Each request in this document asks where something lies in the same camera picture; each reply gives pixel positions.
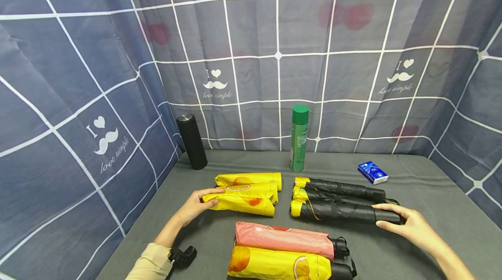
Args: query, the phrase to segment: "human hand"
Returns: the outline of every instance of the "human hand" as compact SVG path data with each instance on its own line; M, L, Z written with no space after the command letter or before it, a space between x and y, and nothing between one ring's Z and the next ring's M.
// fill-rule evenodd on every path
M373 205L373 208L390 210L405 218L406 223L403 225L388 223L387 221L377 221L376 225L405 237L427 253L433 255L436 251L448 247L418 211L394 204L377 204Z
M201 201L201 198L207 194L218 194L225 193L224 189L204 189L199 191L194 191L192 195L188 198L188 200L183 204L181 208L174 214L173 218L181 224L182 227L185 227L187 224L191 223L199 214L201 214L204 210L207 210L216 204L218 204L217 200L211 200L207 203Z

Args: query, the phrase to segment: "green spray can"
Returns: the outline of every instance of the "green spray can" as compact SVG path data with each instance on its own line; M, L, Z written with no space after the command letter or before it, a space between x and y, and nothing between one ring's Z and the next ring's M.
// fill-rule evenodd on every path
M293 107L293 124L291 127L291 158L289 167L295 172L303 171L305 164L305 148L309 129L309 108L305 105Z

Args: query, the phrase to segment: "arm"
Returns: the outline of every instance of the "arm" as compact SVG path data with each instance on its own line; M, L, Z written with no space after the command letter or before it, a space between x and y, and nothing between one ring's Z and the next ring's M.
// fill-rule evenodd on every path
M207 194L224 192L225 190L222 189L194 191L162 228L154 242L148 244L125 280L165 280L172 269L172 263L168 258L169 252L181 228L189 224L204 210L218 204L217 200L203 203L201 198Z
M429 253L437 261L449 280L475 280L457 254L443 241L416 210L394 204L378 204L373 208L394 211L404 218L406 224L396 225L387 221L377 221L376 225L392 233L405 237L411 243Z

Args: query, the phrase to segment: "sleeve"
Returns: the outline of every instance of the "sleeve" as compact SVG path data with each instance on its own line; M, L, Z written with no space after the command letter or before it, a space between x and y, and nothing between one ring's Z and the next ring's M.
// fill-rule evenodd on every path
M165 280L173 267L168 255L171 248L150 243L125 280Z

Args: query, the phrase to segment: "black flask lid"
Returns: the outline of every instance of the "black flask lid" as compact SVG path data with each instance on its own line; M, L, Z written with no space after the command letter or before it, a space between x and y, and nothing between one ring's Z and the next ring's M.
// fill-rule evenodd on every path
M178 123L178 127L182 129L194 128L197 125L195 117L192 114L181 115L176 118L176 122Z

